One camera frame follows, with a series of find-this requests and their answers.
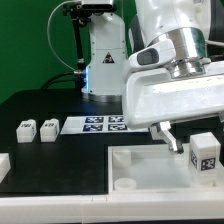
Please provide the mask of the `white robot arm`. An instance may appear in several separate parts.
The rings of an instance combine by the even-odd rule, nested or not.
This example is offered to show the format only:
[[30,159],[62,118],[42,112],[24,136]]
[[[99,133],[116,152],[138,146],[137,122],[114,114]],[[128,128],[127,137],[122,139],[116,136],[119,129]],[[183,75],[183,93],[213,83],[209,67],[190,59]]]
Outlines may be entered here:
[[[154,128],[174,153],[183,151],[172,123],[224,112],[224,62],[207,57],[207,15],[194,0],[135,0],[129,33],[113,0],[81,0],[90,14],[91,62],[83,92],[94,100],[122,99],[126,125]],[[132,54],[124,52],[125,37]]]

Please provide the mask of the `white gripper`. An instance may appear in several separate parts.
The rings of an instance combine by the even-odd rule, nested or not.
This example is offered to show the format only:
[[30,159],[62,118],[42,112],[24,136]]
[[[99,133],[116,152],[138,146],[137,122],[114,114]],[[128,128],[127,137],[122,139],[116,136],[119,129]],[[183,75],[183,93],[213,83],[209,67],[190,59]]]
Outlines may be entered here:
[[183,145],[171,134],[170,122],[224,112],[224,61],[207,64],[205,70],[204,75],[186,79],[172,79],[165,68],[133,74],[122,95],[125,124],[130,129],[151,126],[153,140],[163,140],[172,154],[182,154]]

